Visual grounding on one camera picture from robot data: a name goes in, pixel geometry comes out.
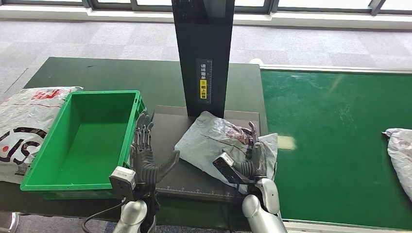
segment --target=table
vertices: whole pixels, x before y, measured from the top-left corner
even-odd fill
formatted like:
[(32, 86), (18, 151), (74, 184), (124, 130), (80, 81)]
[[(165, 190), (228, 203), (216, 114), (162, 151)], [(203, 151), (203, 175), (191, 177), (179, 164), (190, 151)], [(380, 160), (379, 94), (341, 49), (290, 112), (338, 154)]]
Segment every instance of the table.
[[(183, 83), (178, 62), (49, 58), (25, 88), (46, 86), (82, 86), (88, 91), (141, 91), (149, 113), (157, 105), (185, 106)], [(230, 64), (227, 81), (226, 110), (259, 113), (260, 132), (267, 134), (266, 113), (258, 65)], [(44, 200), (20, 191), (19, 185), (0, 182), (0, 208), (4, 211), (45, 216), (85, 217), (111, 207), (117, 200)], [(227, 228), (228, 203), (184, 200), (176, 196), (159, 197), (158, 224), (201, 228)], [(248, 229), (237, 204), (232, 211), (232, 228)], [(104, 215), (117, 221), (120, 212)]]
[(412, 129), (412, 74), (395, 72), (262, 70), (269, 132), (295, 144), (278, 150), (283, 218), (412, 230), (381, 134)]

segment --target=yellow label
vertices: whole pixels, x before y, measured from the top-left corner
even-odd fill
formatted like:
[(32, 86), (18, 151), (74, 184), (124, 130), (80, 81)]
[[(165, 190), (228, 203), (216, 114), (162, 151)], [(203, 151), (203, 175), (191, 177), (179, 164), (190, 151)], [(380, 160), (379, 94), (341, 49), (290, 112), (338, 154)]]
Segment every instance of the yellow label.
[(201, 79), (200, 80), (200, 98), (206, 99), (207, 98), (207, 80)]

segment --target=wall baseboard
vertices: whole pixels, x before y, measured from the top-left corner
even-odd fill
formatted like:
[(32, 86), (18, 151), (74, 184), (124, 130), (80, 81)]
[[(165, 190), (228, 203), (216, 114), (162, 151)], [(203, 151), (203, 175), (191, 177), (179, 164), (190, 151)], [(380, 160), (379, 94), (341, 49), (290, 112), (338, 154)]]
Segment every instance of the wall baseboard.
[[(0, 18), (173, 22), (172, 13), (93, 11), (84, 7), (2, 5)], [(412, 16), (371, 16), (361, 13), (276, 12), (270, 15), (235, 14), (235, 25), (325, 27), (352, 29), (412, 29)]]

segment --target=white plastic bag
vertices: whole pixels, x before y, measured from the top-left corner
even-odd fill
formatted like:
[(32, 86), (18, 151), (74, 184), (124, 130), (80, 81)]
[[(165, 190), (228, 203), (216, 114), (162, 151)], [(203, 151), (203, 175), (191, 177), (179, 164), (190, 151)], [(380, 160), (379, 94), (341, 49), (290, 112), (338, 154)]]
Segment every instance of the white plastic bag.
[(0, 104), (0, 181), (21, 183), (67, 95), (82, 89), (22, 89)]
[[(235, 161), (245, 160), (248, 145), (245, 133), (239, 129), (240, 127), (225, 119), (215, 117), (209, 112), (202, 112), (174, 148), (180, 150), (180, 158), (223, 183), (236, 187), (235, 184), (227, 181), (212, 162), (222, 153), (222, 150), (228, 152)], [(267, 177), (273, 179), (277, 156), (277, 134), (259, 137), (259, 141), (267, 147)], [(240, 185), (239, 191), (246, 194), (247, 186)]]
[(399, 182), (412, 201), (412, 130), (387, 129), (388, 154)]

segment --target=plastic bin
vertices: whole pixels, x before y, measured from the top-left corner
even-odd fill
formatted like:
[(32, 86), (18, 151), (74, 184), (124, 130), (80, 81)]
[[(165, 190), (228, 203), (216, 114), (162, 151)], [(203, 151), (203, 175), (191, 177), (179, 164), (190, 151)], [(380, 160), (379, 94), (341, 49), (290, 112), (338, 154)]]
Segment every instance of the plastic bin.
[(109, 176), (125, 165), (144, 108), (138, 91), (70, 93), (20, 189), (46, 199), (113, 198)]

